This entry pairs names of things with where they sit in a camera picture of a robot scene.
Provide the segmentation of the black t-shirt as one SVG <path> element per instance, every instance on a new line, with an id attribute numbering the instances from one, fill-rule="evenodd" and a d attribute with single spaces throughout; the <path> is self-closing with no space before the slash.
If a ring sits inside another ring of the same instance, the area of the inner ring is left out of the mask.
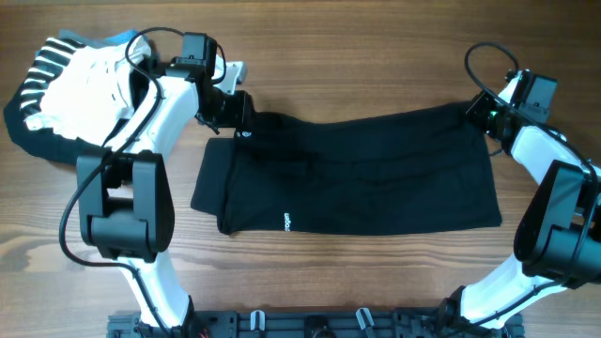
<path id="1" fill-rule="evenodd" d="M 329 124 L 263 112 L 208 140 L 191 200 L 226 235 L 392 236 L 501 224 L 467 104 Z"/>

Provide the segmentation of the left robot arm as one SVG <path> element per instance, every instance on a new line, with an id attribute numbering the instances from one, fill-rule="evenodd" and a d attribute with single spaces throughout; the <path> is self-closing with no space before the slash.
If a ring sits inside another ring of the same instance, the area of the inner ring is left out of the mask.
<path id="1" fill-rule="evenodd" d="M 168 246 L 175 209 L 165 161 L 191 118 L 213 131 L 249 127 L 255 111 L 250 95 L 238 91 L 245 68 L 227 63 L 222 46 L 205 33 L 182 34 L 182 52 L 167 63 L 149 58 L 134 69 L 148 80 L 146 95 L 111 145 L 78 158 L 77 190 L 59 224 L 59 244 L 79 209 L 80 233 L 102 256 L 101 268 L 118 268 L 128 278 L 139 315 L 111 318 L 110 337 L 200 337 L 201 320 L 182 288 Z"/>

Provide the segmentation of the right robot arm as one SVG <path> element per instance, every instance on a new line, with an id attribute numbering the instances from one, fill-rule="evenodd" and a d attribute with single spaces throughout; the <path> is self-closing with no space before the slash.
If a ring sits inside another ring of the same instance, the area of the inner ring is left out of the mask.
<path id="1" fill-rule="evenodd" d="M 506 87 L 474 98 L 469 119 L 521 164 L 538 188 L 513 253 L 477 283 L 443 301 L 436 330 L 446 337 L 501 331 L 538 300 L 600 282 L 600 170 L 547 126 L 556 80 L 511 69 Z"/>

